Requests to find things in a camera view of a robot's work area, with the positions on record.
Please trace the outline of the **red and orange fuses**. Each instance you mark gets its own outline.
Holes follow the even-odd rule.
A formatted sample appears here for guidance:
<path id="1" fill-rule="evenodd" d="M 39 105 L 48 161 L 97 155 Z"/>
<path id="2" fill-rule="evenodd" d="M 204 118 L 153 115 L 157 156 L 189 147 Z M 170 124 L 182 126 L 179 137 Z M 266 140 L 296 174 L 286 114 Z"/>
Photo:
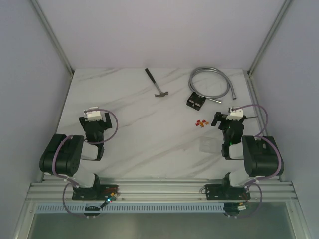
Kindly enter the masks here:
<path id="1" fill-rule="evenodd" d="M 204 128 L 206 125 L 209 125 L 209 122 L 207 122 L 206 120 L 198 120 L 195 125 Z"/>

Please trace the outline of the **black fuse box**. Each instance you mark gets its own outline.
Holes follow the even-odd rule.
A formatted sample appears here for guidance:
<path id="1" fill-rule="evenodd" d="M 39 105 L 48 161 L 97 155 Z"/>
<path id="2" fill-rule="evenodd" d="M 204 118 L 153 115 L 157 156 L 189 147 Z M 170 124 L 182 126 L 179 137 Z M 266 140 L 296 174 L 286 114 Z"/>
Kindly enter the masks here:
<path id="1" fill-rule="evenodd" d="M 196 92 L 193 92 L 186 101 L 186 105 L 199 111 L 203 104 L 206 101 L 206 97 L 198 95 Z"/>

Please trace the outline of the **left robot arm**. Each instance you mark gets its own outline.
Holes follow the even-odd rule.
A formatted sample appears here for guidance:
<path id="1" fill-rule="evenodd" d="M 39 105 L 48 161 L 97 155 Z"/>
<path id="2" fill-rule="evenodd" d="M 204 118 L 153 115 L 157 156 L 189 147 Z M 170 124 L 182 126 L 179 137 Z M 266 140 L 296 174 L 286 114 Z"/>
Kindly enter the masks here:
<path id="1" fill-rule="evenodd" d="M 79 118 L 85 135 L 55 134 L 40 158 L 39 168 L 71 183 L 74 200 L 97 200 L 102 188 L 99 176 L 88 172 L 81 161 L 100 161 L 104 154 L 104 132 L 112 128 L 110 114 L 87 112 Z"/>

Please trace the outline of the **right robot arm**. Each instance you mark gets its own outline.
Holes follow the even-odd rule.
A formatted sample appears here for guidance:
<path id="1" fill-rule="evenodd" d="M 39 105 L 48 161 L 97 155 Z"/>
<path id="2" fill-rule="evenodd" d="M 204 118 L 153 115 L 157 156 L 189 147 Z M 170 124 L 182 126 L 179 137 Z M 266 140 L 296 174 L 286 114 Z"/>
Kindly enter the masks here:
<path id="1" fill-rule="evenodd" d="M 284 163 L 271 136 L 244 135 L 243 113 L 228 115 L 216 112 L 211 123 L 223 133 L 221 154 L 226 160 L 243 161 L 243 167 L 228 172 L 220 184 L 206 185 L 208 197 L 234 200 L 242 194 L 248 196 L 248 188 L 259 180 L 280 176 Z"/>

